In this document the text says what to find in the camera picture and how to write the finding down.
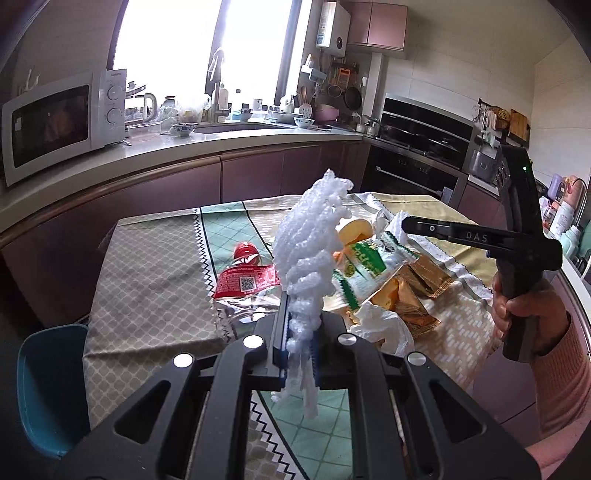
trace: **white mug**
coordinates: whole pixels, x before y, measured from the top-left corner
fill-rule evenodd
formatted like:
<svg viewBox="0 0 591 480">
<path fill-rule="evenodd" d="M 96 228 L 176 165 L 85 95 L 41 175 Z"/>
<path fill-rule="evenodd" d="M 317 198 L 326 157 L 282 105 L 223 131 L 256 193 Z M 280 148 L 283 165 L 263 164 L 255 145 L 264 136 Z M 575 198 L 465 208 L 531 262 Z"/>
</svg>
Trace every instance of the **white mug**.
<svg viewBox="0 0 591 480">
<path fill-rule="evenodd" d="M 253 98 L 251 106 L 253 111 L 260 111 L 262 109 L 262 98 Z"/>
</svg>

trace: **teal plastic chair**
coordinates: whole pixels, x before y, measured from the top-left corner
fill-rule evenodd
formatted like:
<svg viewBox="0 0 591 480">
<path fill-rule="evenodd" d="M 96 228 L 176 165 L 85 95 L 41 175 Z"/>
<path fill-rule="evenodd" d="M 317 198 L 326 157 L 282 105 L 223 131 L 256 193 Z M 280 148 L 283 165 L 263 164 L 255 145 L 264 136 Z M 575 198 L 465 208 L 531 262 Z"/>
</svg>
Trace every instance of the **teal plastic chair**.
<svg viewBox="0 0 591 480">
<path fill-rule="evenodd" d="M 17 360 L 21 423 L 36 450 L 62 458 L 90 432 L 82 370 L 88 328 L 72 324 L 30 335 Z"/>
</svg>

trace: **microwave control panel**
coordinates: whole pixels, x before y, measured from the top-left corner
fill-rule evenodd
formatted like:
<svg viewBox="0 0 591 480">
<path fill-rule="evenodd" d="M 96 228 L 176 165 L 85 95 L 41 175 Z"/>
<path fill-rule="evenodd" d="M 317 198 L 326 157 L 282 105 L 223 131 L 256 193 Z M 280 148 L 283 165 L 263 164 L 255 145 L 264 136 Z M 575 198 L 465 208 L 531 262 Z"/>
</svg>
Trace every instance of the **microwave control panel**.
<svg viewBox="0 0 591 480">
<path fill-rule="evenodd" d="M 127 70 L 107 70 L 101 82 L 100 127 L 105 145 L 125 138 L 125 85 Z"/>
</svg>

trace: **silver screw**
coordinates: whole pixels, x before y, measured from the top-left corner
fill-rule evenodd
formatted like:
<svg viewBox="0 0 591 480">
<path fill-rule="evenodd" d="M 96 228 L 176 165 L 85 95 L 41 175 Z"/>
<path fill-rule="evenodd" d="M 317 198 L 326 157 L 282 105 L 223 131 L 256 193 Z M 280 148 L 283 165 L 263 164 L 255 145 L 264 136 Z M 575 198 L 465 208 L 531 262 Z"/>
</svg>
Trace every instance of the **silver screw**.
<svg viewBox="0 0 591 480">
<path fill-rule="evenodd" d="M 357 337 L 352 333 L 341 333 L 337 339 L 341 345 L 353 345 L 357 341 Z"/>
<path fill-rule="evenodd" d="M 262 342 L 262 337 L 259 337 L 258 335 L 249 335 L 242 341 L 246 348 L 259 348 L 262 345 Z"/>
<path fill-rule="evenodd" d="M 185 368 L 193 363 L 193 357 L 188 353 L 180 353 L 174 357 L 173 363 L 175 367 Z"/>
<path fill-rule="evenodd" d="M 407 360 L 409 364 L 414 365 L 415 367 L 420 367 L 427 362 L 427 357 L 421 352 L 413 352 L 408 355 Z"/>
</svg>

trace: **oven handle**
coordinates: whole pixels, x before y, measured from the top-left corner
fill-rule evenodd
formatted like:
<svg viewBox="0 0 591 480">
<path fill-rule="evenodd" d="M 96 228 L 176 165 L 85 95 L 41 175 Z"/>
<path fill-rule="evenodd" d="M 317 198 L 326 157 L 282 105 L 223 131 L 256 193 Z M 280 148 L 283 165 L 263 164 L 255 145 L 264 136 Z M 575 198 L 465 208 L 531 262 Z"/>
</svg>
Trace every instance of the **oven handle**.
<svg viewBox="0 0 591 480">
<path fill-rule="evenodd" d="M 395 179 L 402 180 L 407 183 L 412 183 L 413 185 L 419 187 L 420 189 L 427 190 L 428 192 L 431 192 L 432 194 L 437 195 L 439 198 L 441 198 L 441 196 L 443 195 L 443 192 L 436 192 L 435 190 L 427 188 L 427 187 L 421 185 L 420 183 L 417 183 L 417 182 L 409 180 L 409 179 L 405 179 L 404 177 L 400 177 L 399 175 L 395 175 L 394 173 L 390 173 L 389 171 L 385 171 L 377 166 L 375 167 L 375 169 L 376 169 L 376 171 L 378 171 L 380 173 L 385 173 L 386 175 L 390 175 L 391 177 L 394 177 Z"/>
</svg>

